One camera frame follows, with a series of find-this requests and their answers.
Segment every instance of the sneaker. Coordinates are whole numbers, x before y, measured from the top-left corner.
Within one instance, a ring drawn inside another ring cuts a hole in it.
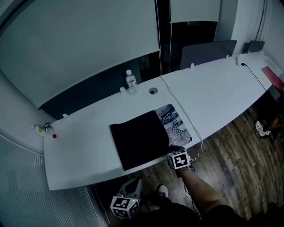
[[[264,131],[264,133],[265,133],[266,136],[270,135],[270,132],[271,132],[271,131],[269,131],[269,130]]]
[[[265,132],[262,129],[258,130],[258,133],[259,133],[260,137],[266,136]]]
[[[160,197],[168,198],[168,188],[165,185],[159,185],[157,188],[157,192]]]
[[[255,127],[256,127],[256,130],[259,132],[259,131],[261,131],[261,130],[262,130],[263,125],[262,125],[259,121],[256,121],[256,125],[255,125]]]

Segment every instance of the curved desk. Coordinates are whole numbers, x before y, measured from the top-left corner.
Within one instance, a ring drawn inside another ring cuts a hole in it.
[[[269,66],[278,76],[279,68],[263,52],[233,57],[172,72],[162,77],[182,104],[203,139],[212,135],[250,107],[265,90],[244,62],[268,89],[271,82],[261,68]],[[110,132],[111,124],[126,122],[139,115],[172,104],[179,113],[192,141],[200,140],[162,79],[138,85],[139,95],[114,94],[52,124],[57,139],[44,139],[47,181],[50,190],[80,187],[110,180],[154,165],[165,157],[124,171]],[[152,95],[149,89],[156,87]]]

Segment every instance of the roller blind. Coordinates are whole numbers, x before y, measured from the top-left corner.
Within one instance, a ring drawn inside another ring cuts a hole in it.
[[[154,0],[36,0],[0,37],[0,68],[40,107],[90,76],[156,51]]]
[[[170,0],[171,22],[219,21],[221,0]]]

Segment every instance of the black cable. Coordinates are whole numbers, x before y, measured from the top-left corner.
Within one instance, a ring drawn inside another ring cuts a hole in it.
[[[188,191],[186,190],[186,186],[184,186],[184,190],[185,190],[185,192],[186,192],[187,194],[189,194]],[[192,207],[193,207],[195,213],[198,215],[198,217],[201,217],[201,215],[199,214],[199,212],[197,212],[197,211],[195,210],[195,208],[194,208],[194,203],[193,203],[192,198],[191,198],[191,202],[192,202]]]
[[[191,169],[192,172],[195,172],[195,168],[194,168],[194,167],[189,166],[189,168]],[[186,190],[186,186],[185,186],[185,185],[184,185],[183,188],[184,188],[185,192],[186,192],[187,194],[189,194],[189,192]],[[191,202],[192,202],[192,207],[193,207],[195,213],[198,215],[198,217],[201,217],[200,214],[199,214],[199,213],[195,210],[195,208],[194,208],[194,204],[193,204],[192,198],[191,198]]]
[[[259,81],[259,79],[256,77],[256,75],[251,71],[251,73],[254,75],[254,77],[258,80],[258,82],[261,84],[261,86],[264,88],[264,90],[266,91],[265,87],[262,85],[262,83]]]

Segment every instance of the black mouse pad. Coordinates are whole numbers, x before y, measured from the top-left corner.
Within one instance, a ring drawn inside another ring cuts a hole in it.
[[[111,125],[110,130],[124,170],[168,153],[169,137],[155,111]]]

